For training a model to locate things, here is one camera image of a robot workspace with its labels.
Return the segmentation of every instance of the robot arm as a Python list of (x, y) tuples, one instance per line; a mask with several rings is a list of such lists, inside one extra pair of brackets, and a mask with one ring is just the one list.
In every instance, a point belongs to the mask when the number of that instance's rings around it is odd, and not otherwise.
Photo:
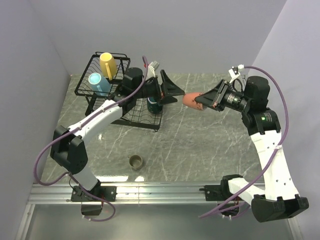
[[(255, 145), (262, 169), (277, 148), (272, 163), (263, 174), (265, 190), (252, 185), (239, 197), (251, 205), (253, 215), (259, 222), (292, 218), (309, 207), (308, 199), (300, 197), (290, 176), (283, 147), (278, 145), (282, 137), (281, 128), (277, 114), (267, 107), (268, 80), (251, 76), (245, 81), (239, 72), (243, 68), (243, 65), (232, 67), (229, 71), (231, 81), (221, 80), (215, 88), (195, 97), (194, 101), (198, 110), (207, 107), (221, 112), (227, 107), (241, 112), (242, 122)], [(236, 79), (241, 88), (245, 86), (244, 91), (234, 89)], [(240, 175), (224, 176), (221, 181), (222, 192), (227, 193), (226, 199), (247, 185), (248, 182)]]
[[(86, 118), (65, 128), (58, 126), (53, 135), (53, 139), (57, 139), (68, 132), (75, 131), (73, 134), (68, 135), (56, 144), (52, 145), (50, 156), (62, 167), (68, 170), (77, 182), (90, 194), (101, 197), (101, 183), (91, 172), (88, 167), (88, 156), (86, 145), (92, 137), (101, 132), (105, 127), (120, 119), (127, 112), (129, 112), (135, 105), (138, 98), (153, 97), (159, 104), (165, 105), (177, 102), (174, 96), (184, 95), (185, 92), (177, 87), (167, 76), (164, 70), (160, 71), (162, 84), (159, 85), (158, 77), (155, 75), (155, 70), (159, 64), (152, 62), (148, 68), (150, 77), (142, 88), (130, 99), (122, 101), (120, 104), (115, 105), (133, 93), (137, 87), (142, 83), (143, 72), (140, 68), (131, 67), (127, 70), (123, 77), (122, 83), (119, 84), (114, 93), (94, 112)], [(82, 125), (88, 119), (93, 118), (83, 128)]]

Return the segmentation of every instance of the white wall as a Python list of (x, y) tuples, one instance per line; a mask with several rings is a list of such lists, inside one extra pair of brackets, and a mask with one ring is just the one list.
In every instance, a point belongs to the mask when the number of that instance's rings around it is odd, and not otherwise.
[(70, 74), (95, 51), (142, 55), (171, 73), (252, 64), (286, 0), (29, 0)]
[[(298, 215), (306, 240), (320, 239), (319, 9), (320, 1), (288, 0), (254, 62), (274, 76), (287, 100), (290, 127), (283, 146), (292, 179), (310, 204)], [(272, 91), (271, 107), (283, 120)]]
[(69, 75), (27, 0), (0, 1), (0, 239), (14, 239)]

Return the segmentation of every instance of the light blue cup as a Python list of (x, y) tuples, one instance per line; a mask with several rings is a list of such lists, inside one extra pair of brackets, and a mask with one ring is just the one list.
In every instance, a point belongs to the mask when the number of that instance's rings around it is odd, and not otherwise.
[(107, 79), (102, 76), (100, 73), (94, 72), (91, 73), (88, 77), (88, 82), (90, 84), (90, 87), (93, 91), (95, 91), (95, 94), (100, 96), (107, 96), (110, 92), (111, 85), (107, 81)]

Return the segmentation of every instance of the wire rack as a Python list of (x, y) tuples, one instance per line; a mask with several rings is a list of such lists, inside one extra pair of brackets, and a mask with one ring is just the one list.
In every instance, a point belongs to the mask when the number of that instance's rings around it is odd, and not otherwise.
[[(88, 82), (88, 77), (92, 73), (100, 73), (101, 68), (100, 68), (100, 55), (103, 54), (101, 51), (96, 51), (94, 55), (90, 58), (89, 63), (87, 64), (79, 83), (77, 84), (74, 93), (77, 96), (86, 96), (86, 97), (96, 97), (96, 98), (104, 98), (105, 94), (99, 94), (99, 93), (105, 93), (105, 92), (100, 92), (100, 91), (94, 91), (91, 89), (90, 84)], [(116, 63), (116, 74), (113, 76), (112, 81), (109, 81), (109, 83), (112, 84), (119, 84), (121, 83), (122, 79), (124, 78), (124, 75), (129, 68), (130, 65), (130, 58), (126, 54), (122, 53), (111, 53), (115, 63)]]
[[(116, 89), (117, 84), (111, 85), (111, 93)], [(88, 116), (93, 111), (97, 110), (104, 102), (105, 98), (98, 96), (93, 96), (91, 98), (86, 97), (88, 101), (88, 107), (85, 111), (85, 115)], [(161, 125), (162, 112), (158, 114), (153, 114), (148, 111), (147, 99), (141, 98), (136, 100), (136, 104), (133, 109), (131, 109), (122, 118), (113, 122), (113, 124), (126, 125), (144, 129), (153, 129), (158, 131)]]
[[(124, 78), (127, 69), (130, 65), (130, 58), (125, 54), (121, 53), (111, 53), (114, 60), (116, 61), (117, 73), (112, 78), (112, 81), (109, 81), (111, 84), (110, 92), (104, 92), (104, 95), (100, 95), (98, 91), (91, 89), (88, 82), (88, 77), (92, 73), (100, 73), (100, 55), (103, 52), (97, 51), (90, 58), (89, 63), (87, 64), (79, 83), (75, 88), (75, 94), (78, 96), (84, 96), (88, 102), (88, 107), (85, 111), (85, 115), (88, 116), (93, 111), (98, 109), (112, 94), (119, 83)], [(147, 108), (147, 99), (137, 99), (135, 107), (131, 109), (125, 116), (113, 122), (113, 124), (126, 125), (138, 128), (153, 129), (156, 132), (159, 130), (161, 125), (162, 112), (159, 114), (153, 114), (148, 111)]]

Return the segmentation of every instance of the yellow cup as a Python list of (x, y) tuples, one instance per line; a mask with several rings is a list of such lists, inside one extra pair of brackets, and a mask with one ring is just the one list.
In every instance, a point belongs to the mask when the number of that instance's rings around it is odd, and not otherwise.
[(110, 81), (117, 74), (117, 64), (111, 53), (105, 52), (100, 55), (100, 68), (103, 76)]

